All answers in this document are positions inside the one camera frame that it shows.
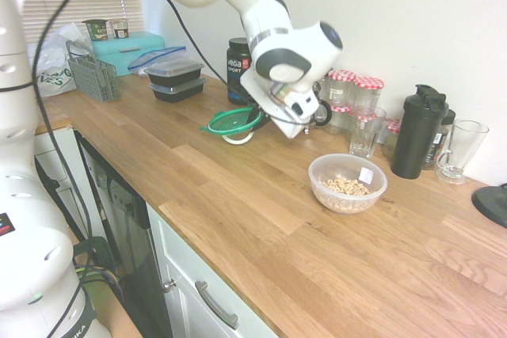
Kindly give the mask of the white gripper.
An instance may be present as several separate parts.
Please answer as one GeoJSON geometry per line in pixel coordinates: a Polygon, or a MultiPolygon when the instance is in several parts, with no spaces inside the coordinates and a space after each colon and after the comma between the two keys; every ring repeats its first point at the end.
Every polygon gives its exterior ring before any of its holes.
{"type": "Polygon", "coordinates": [[[240,77],[240,83],[260,106],[260,108],[252,107],[246,119],[246,125],[254,126],[254,131],[264,127],[271,120],[289,139],[295,138],[304,129],[306,120],[290,111],[283,101],[277,100],[272,95],[272,87],[277,85],[277,82],[263,78],[255,70],[247,70],[240,77]],[[261,110],[267,115],[262,117],[261,110]]]}

